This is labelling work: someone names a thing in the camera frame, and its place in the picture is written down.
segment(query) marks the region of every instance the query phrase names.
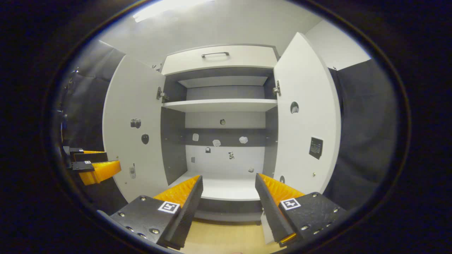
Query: metal handle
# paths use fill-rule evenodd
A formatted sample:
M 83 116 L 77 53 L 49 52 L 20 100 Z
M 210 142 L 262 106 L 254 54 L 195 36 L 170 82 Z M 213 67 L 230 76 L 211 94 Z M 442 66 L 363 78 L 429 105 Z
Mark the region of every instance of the metal handle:
M 216 53 L 202 54 L 201 57 L 206 58 L 207 55 L 213 55 L 213 54 L 226 54 L 228 56 L 229 52 L 216 52 Z

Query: drawer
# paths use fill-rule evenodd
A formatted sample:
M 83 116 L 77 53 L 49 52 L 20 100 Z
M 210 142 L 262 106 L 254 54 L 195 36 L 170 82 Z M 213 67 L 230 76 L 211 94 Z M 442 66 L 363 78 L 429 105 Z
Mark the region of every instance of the drawer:
M 273 69 L 276 62 L 276 54 L 272 46 L 213 46 L 168 55 L 161 73 L 171 75 L 186 71 L 227 67 Z

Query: floor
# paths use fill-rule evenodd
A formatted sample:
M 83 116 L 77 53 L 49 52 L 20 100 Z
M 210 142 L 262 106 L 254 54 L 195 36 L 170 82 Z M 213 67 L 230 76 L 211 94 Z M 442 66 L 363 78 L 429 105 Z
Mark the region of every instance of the floor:
M 193 220 L 185 247 L 186 254 L 268 254 L 281 250 L 278 243 L 264 242 L 262 225 Z

